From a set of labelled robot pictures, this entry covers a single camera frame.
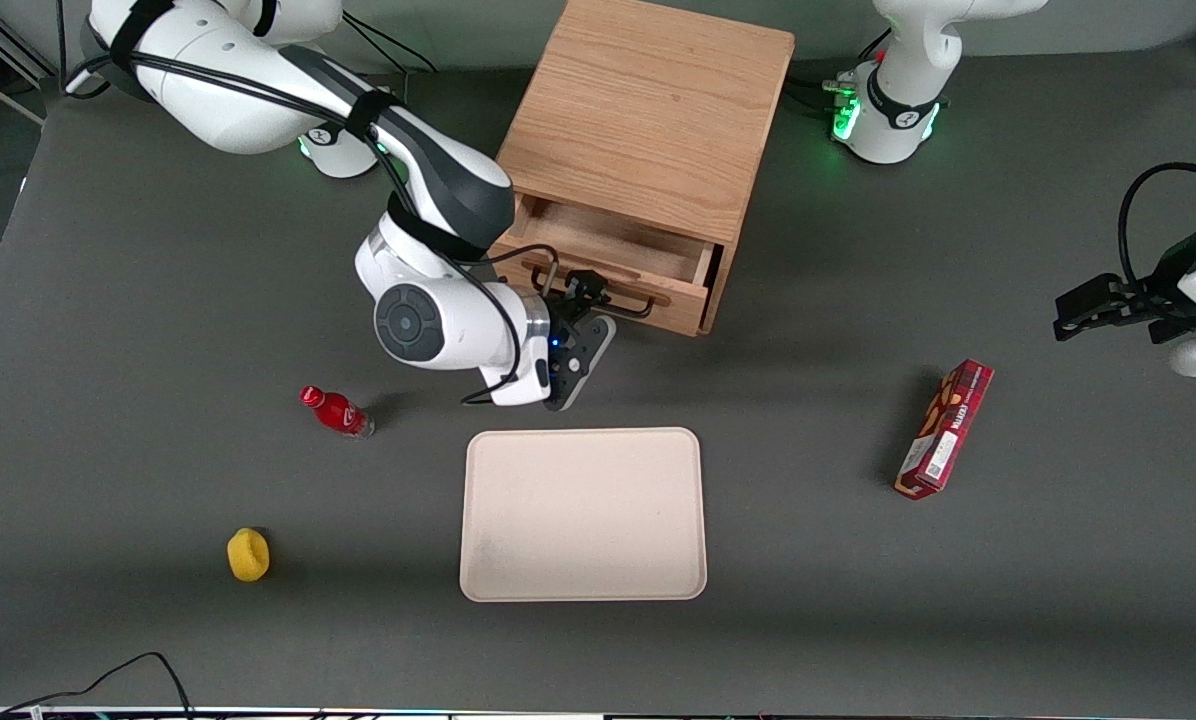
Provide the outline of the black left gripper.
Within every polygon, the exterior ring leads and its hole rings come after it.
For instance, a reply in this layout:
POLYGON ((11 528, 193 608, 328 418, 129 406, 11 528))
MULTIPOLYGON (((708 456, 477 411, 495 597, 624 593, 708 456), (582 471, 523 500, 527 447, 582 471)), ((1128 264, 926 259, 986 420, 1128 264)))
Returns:
POLYGON ((1052 336, 1064 342, 1092 329, 1141 323, 1151 340, 1196 334, 1196 303, 1179 289, 1183 277, 1184 271, 1154 271, 1122 281, 1118 274, 1098 274, 1055 299, 1052 336))

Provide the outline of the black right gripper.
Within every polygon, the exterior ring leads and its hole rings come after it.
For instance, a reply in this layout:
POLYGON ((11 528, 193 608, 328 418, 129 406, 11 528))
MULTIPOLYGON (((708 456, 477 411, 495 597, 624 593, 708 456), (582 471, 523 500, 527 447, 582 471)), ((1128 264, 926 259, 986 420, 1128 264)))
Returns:
POLYGON ((548 368, 554 393, 578 393, 586 376, 586 313, 604 313, 610 305, 608 281, 585 271, 567 274, 563 295, 547 301, 549 329, 548 368))

